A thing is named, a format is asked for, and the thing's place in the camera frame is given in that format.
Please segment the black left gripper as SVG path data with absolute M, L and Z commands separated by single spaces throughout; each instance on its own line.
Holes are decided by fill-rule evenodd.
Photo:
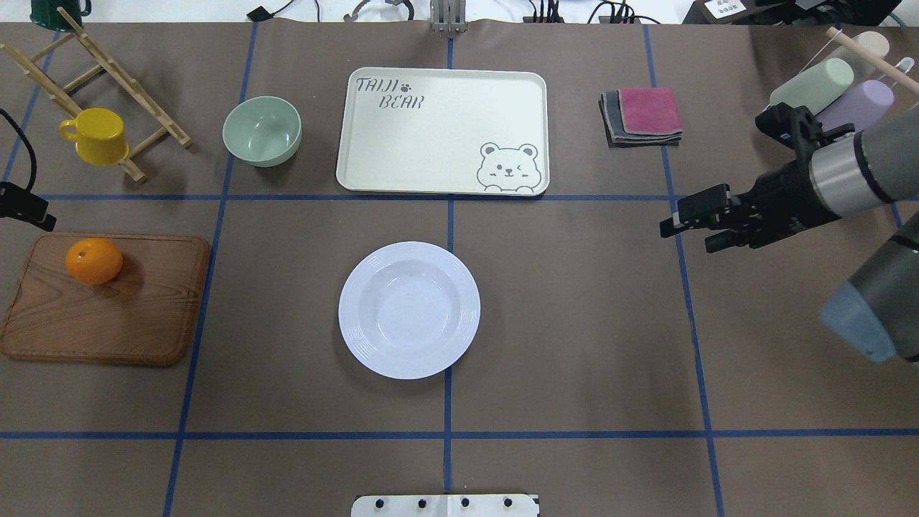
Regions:
M 49 203 L 23 187 L 1 183 L 1 218 L 22 220 L 42 231 L 55 229 L 57 219 L 48 212 Z

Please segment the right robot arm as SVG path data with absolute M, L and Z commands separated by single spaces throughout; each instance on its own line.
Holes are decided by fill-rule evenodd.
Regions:
M 778 103 L 755 124 L 790 148 L 792 159 L 761 174 L 749 190 L 726 183 L 680 197 L 659 225 L 663 238 L 709 230 L 709 254 L 761 249 L 805 231 L 890 208 L 917 197 L 917 111 L 863 130 L 825 129 L 805 107 Z M 818 311 L 821 324 L 873 361 L 917 363 L 917 215 L 863 239 L 863 262 Z

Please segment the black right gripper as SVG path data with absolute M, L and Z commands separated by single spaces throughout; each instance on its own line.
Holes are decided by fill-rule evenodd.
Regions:
M 764 248 L 841 219 L 818 197 L 808 166 L 796 163 L 762 174 L 751 190 L 738 196 L 731 196 L 728 184 L 719 184 L 683 197 L 677 213 L 660 222 L 660 237 L 696 229 L 719 231 L 706 238 L 709 254 Z

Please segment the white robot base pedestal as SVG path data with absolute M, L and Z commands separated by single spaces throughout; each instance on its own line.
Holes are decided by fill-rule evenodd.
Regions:
M 510 494 L 371 495 L 356 498 L 351 516 L 539 516 L 538 496 Z

